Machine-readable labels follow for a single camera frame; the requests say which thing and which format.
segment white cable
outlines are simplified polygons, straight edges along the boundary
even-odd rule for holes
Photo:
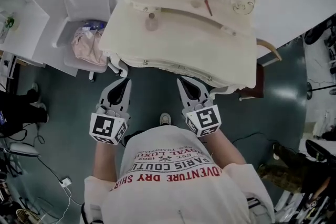
[[[68,196],[68,197],[69,197],[69,198],[70,198],[76,205],[78,205],[78,206],[82,206],[81,204],[77,203],[74,199],[71,198],[72,193],[71,193],[70,189],[68,189],[68,187],[64,187],[63,189],[64,189],[64,192],[66,193],[66,195],[67,195],[67,196]]]
[[[71,192],[70,192],[70,196],[69,196],[69,204],[68,204],[68,207],[67,207],[67,209],[64,211],[64,213],[63,213],[63,216],[55,223],[55,224],[59,224],[59,222],[64,218],[64,216],[65,216],[65,213],[68,211],[68,209],[69,209],[69,206],[70,206],[70,204],[71,204]]]

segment vanity table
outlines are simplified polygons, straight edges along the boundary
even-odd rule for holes
[[[256,84],[257,42],[251,14],[257,0],[119,1],[99,48],[133,67],[196,77],[227,93]],[[153,13],[157,29],[145,22]]]

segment fan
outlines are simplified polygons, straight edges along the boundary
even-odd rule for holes
[[[23,224],[43,224],[42,220],[31,211],[18,209],[16,215]]]

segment white plug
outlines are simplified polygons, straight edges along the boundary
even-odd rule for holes
[[[71,179],[69,177],[64,178],[63,180],[60,181],[60,185],[62,186],[62,188],[71,185]]]

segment teal floor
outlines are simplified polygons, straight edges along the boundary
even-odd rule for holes
[[[237,94],[217,95],[222,131],[233,141],[253,132],[263,132],[270,140],[297,148],[306,116],[306,65],[301,41],[293,41],[279,49],[283,62],[265,68],[265,97],[238,101]],[[260,59],[265,62],[272,56]],[[186,128],[181,118],[182,104],[176,84],[178,75],[153,68],[130,68],[132,79],[130,127],[127,134],[146,130],[159,123],[162,112],[172,116],[173,123]],[[40,85],[42,101],[46,104],[50,120],[40,129],[45,139],[36,148],[41,159],[59,177],[70,177],[73,198],[83,202],[83,180],[91,175],[95,142],[89,136],[90,114],[94,111],[104,87],[117,80],[111,70],[98,74],[95,83],[88,80],[88,72],[79,71],[77,77],[64,74],[51,67],[22,67],[19,73],[18,94],[25,94],[32,82]],[[36,135],[35,127],[28,127],[27,143]],[[262,135],[236,143],[247,162],[255,168],[271,156],[272,142]],[[118,149],[119,162],[123,148]],[[51,211],[61,217],[68,198],[57,179],[35,158],[20,157],[25,171],[20,177],[29,196],[41,197],[53,205]],[[276,202],[281,190],[265,183]],[[63,223],[77,223],[80,208],[71,204]]]

